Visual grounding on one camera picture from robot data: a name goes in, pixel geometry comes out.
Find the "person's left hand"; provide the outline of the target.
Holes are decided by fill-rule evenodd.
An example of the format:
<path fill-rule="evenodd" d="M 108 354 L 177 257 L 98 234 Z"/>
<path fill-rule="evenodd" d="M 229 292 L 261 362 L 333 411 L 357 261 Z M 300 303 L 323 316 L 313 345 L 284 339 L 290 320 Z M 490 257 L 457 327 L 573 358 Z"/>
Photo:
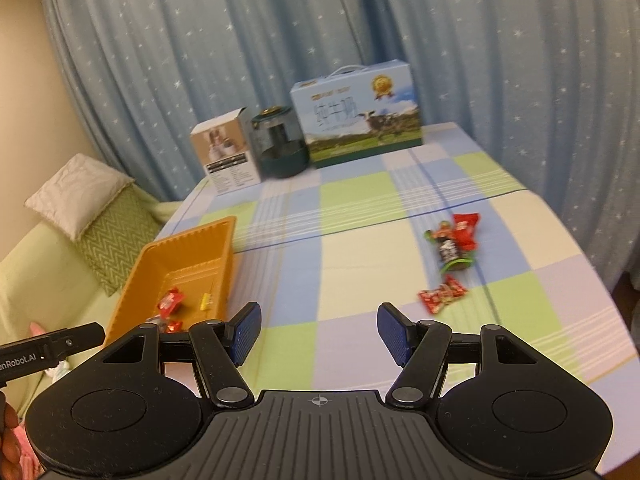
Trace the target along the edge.
<path fill-rule="evenodd" d="M 14 430 L 18 427 L 16 411 L 1 395 L 1 478 L 3 480 L 22 480 L 23 471 L 20 464 L 21 445 Z"/>

